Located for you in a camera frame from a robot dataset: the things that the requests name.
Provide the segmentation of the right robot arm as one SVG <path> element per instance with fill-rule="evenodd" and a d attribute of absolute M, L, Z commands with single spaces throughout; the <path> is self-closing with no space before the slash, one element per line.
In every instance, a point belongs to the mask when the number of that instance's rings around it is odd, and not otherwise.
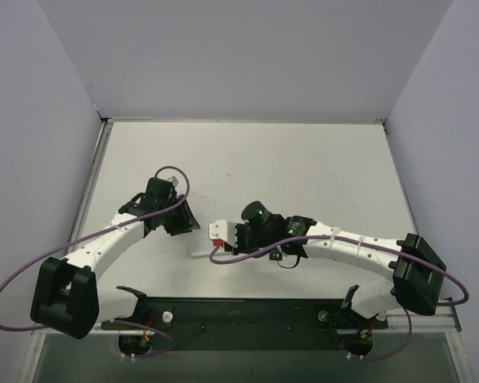
<path fill-rule="evenodd" d="M 241 213 L 242 223 L 229 223 L 224 242 L 233 254 L 249 254 L 272 244 L 286 255 L 329 259 L 380 277 L 370 286 L 354 284 L 344 304 L 363 318 L 398 307 L 415 314 L 435 314 L 445 264 L 419 235 L 376 239 L 343 231 L 299 215 L 283 217 L 254 201 Z"/>

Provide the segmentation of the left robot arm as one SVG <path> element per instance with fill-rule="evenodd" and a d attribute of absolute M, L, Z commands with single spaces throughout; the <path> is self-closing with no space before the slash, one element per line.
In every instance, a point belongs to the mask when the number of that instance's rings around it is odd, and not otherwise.
<path fill-rule="evenodd" d="M 107 233 L 61 259 L 44 261 L 31 319 L 76 339 L 100 322 L 120 319 L 133 329 L 144 325 L 148 317 L 144 293 L 127 286 L 101 291 L 98 282 L 123 253 L 158 227 L 171 236 L 199 229 L 188 202 L 176 191 L 177 184 L 176 177 L 150 178 L 145 191 L 118 210 Z"/>

